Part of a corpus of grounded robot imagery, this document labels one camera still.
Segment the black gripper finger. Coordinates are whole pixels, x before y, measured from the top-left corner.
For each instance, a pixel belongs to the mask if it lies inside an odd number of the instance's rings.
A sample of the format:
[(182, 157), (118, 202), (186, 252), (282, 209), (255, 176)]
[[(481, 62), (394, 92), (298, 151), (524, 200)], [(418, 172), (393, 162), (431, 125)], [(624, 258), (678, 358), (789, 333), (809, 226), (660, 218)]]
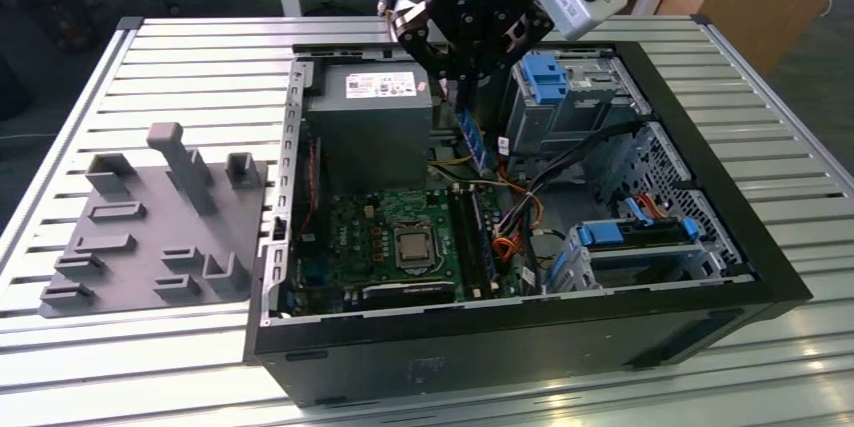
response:
[(462, 57), (455, 44), (462, 10), (451, 0), (422, 0), (390, 17), (390, 32), (446, 97), (461, 94)]
[(532, 6), (516, 21), (496, 20), (476, 44), (478, 83), (505, 73), (553, 30), (554, 23), (540, 6)]

